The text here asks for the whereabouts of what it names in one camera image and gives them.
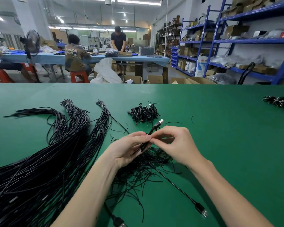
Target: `fan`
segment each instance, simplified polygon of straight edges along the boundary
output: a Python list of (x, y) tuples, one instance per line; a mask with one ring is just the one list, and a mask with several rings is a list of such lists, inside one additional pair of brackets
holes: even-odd
[[(20, 37), (20, 42), (24, 44), (25, 53), (27, 55), (27, 58), (30, 59), (30, 63), (32, 64), (31, 58), (35, 57), (39, 53), (39, 49), (40, 49), (39, 34), (35, 30), (30, 30), (26, 34), (26, 38)], [(32, 69), (34, 71), (37, 82), (40, 83), (40, 80), (39, 80), (39, 77), (37, 75), (34, 65), (32, 65)]]

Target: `green workbench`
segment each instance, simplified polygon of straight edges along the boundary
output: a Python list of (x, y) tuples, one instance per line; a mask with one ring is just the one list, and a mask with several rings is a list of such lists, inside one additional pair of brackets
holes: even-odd
[[(91, 120), (99, 117), (101, 99), (112, 116), (129, 132), (150, 130), (135, 123), (127, 110), (156, 105), (165, 122), (187, 127), (200, 152), (217, 170), (275, 226), (284, 226), (284, 109), (262, 101), (266, 95), (284, 96), (284, 86), (221, 86), (193, 84), (0, 84), (0, 166), (15, 162), (44, 148), (49, 125), (46, 116), (3, 118), (15, 110), (60, 106), (72, 99), (87, 109)], [(112, 129), (122, 130), (116, 122)], [(110, 144), (109, 130), (102, 153)], [(172, 185), (158, 176), (144, 187), (138, 202), (126, 197), (114, 207), (115, 216), (129, 227), (225, 226), (213, 203), (189, 170), (175, 164), (177, 175), (167, 177), (208, 211), (204, 219), (193, 204)], [(113, 226), (102, 210), (98, 226)]]

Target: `person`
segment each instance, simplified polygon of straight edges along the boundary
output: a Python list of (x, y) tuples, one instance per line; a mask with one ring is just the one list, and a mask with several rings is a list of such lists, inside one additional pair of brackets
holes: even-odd
[(177, 162), (185, 165), (203, 186), (228, 227), (273, 227), (235, 190), (197, 149), (189, 130), (165, 126), (152, 135), (135, 132), (113, 142), (95, 162), (78, 191), (52, 227), (95, 226), (113, 179), (121, 167), (142, 152), (142, 143), (155, 144)]
[(29, 83), (36, 83), (36, 80), (33, 80), (31, 76), (29, 75), (28, 71), (24, 67), (23, 64), (21, 63), (12, 63), (12, 62), (6, 62), (2, 61), (0, 58), (0, 69), (5, 69), (5, 70), (16, 70), (20, 71), (22, 76), (29, 82)]
[(74, 34), (68, 35), (68, 43), (65, 45), (65, 69), (69, 72), (85, 71), (87, 76), (91, 73), (91, 66), (85, 64), (82, 58), (91, 59), (91, 55), (79, 45), (80, 39)]
[[(111, 34), (111, 45), (115, 50), (118, 50), (119, 52), (123, 53), (125, 52), (125, 42), (126, 42), (126, 34), (121, 32), (121, 28), (119, 26), (115, 27), (115, 31)], [(126, 75), (126, 66), (124, 66), (124, 73), (122, 74), (122, 65), (121, 61), (116, 61), (117, 64), (119, 64), (120, 73), (121, 75)]]

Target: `tangled wires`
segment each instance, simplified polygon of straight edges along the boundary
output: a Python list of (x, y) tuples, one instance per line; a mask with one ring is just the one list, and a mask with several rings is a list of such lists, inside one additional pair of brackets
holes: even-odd
[(284, 108), (284, 97), (274, 97), (274, 96), (265, 96), (263, 100), (269, 104), (276, 105), (280, 108)]
[(149, 108), (147, 106), (142, 107), (142, 104), (140, 103), (138, 107), (132, 108), (127, 113), (132, 116), (133, 121), (136, 121), (136, 125), (139, 121), (152, 123), (158, 118), (158, 116), (160, 116), (157, 112), (155, 104), (153, 103), (149, 105)]
[(52, 108), (19, 110), (10, 115), (49, 114), (56, 120), (50, 127), (53, 135), (47, 138), (49, 146), (0, 167), (0, 226), (50, 226), (95, 162), (111, 123), (109, 111), (102, 101), (97, 102), (102, 114), (89, 134), (88, 112), (71, 100), (61, 105), (69, 120)]

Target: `black t-shirt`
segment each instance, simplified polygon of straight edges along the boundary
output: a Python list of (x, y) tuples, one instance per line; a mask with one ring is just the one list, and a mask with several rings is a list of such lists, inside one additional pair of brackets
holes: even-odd
[(113, 32), (111, 34), (111, 40), (115, 41), (115, 45), (116, 45), (117, 49), (119, 51), (121, 51), (122, 46), (123, 46), (123, 41), (126, 41), (126, 35), (125, 35), (125, 33), (121, 32), (121, 34), (119, 36), (117, 36), (116, 33)]

